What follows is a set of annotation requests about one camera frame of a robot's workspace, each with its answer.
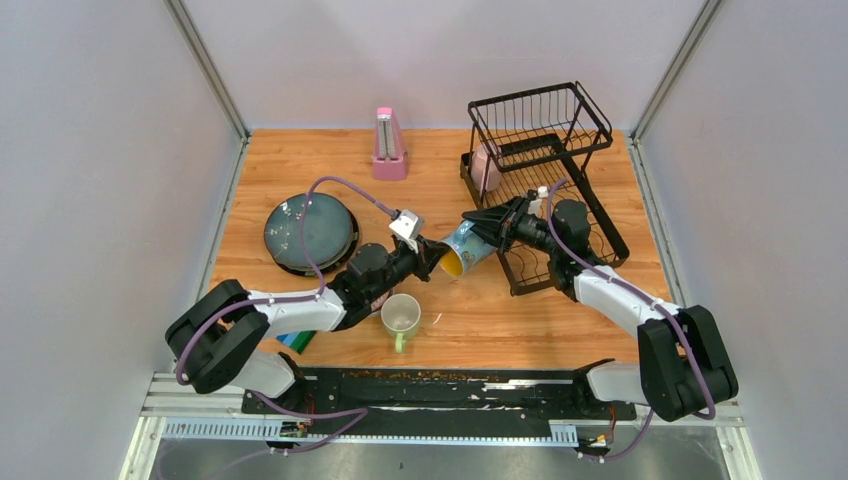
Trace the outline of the blue mug yellow inside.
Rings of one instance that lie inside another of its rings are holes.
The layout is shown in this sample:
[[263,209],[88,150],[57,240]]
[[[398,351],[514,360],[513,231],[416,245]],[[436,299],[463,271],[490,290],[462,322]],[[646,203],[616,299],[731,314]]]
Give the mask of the blue mug yellow inside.
[[449,250],[440,259],[440,268],[452,277],[461,277],[470,272],[484,259],[495,252],[473,231],[474,223],[464,220],[454,231],[441,240]]

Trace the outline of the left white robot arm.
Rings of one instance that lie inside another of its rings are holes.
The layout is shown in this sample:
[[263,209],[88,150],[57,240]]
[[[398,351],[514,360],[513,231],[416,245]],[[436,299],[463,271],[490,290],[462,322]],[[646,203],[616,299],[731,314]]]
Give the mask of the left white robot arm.
[[177,382],[198,394],[237,386],[267,396],[283,413],[298,411],[307,390],[298,367],[284,354],[260,351],[260,342],[356,326],[384,306],[408,277],[428,281],[449,251],[446,243],[423,237],[417,244],[411,249],[397,242],[389,252],[368,243],[330,282],[313,290],[267,293],[248,290],[235,279],[219,283],[166,330],[165,341],[177,359]]

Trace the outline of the pink mug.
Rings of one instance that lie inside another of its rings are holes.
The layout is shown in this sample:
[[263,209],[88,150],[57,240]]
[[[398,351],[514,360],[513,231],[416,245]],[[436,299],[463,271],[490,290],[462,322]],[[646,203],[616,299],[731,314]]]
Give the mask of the pink mug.
[[484,144],[480,144],[471,155],[470,175],[479,192],[491,192],[500,185],[501,172]]

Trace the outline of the pink metronome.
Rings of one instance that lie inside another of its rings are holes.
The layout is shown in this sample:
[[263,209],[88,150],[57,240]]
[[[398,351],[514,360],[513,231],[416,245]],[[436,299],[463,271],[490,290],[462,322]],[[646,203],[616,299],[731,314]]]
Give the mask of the pink metronome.
[[398,119],[390,107],[376,111],[372,176],[380,181],[402,181],[409,172],[408,151]]

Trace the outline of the green handled cream mug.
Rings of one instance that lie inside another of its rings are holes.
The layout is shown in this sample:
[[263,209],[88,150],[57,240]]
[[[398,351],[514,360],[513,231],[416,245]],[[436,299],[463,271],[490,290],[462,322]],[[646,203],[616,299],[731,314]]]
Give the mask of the green handled cream mug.
[[411,295],[398,293],[389,297],[380,310],[381,322],[392,337],[395,352],[402,354],[421,325],[422,310]]

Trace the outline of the black wire dish rack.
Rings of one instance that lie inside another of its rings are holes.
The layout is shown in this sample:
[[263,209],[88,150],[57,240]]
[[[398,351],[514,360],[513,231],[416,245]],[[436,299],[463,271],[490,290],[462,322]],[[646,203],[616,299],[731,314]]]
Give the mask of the black wire dish rack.
[[[561,181],[552,197],[587,206],[594,259],[612,267],[628,259],[630,250],[595,195],[587,172],[592,155],[612,145],[612,126],[580,82],[475,100],[467,111],[472,133],[469,150],[461,157],[460,175],[478,209]],[[500,185],[491,192],[479,192],[470,175],[471,155],[480,144],[487,146],[501,172]]]

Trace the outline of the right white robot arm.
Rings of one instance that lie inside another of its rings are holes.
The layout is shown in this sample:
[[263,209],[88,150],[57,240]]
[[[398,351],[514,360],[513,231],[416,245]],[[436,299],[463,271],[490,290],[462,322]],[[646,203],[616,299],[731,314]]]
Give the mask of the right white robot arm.
[[596,417],[611,402],[650,407],[667,422],[694,415],[712,419],[717,404],[739,390],[729,355],[711,312],[680,307],[624,280],[594,254],[587,206],[560,200],[546,218],[529,197],[463,213],[476,236],[500,252],[519,242],[548,255],[554,288],[588,306],[633,336],[638,361],[601,361],[582,368],[571,403]]

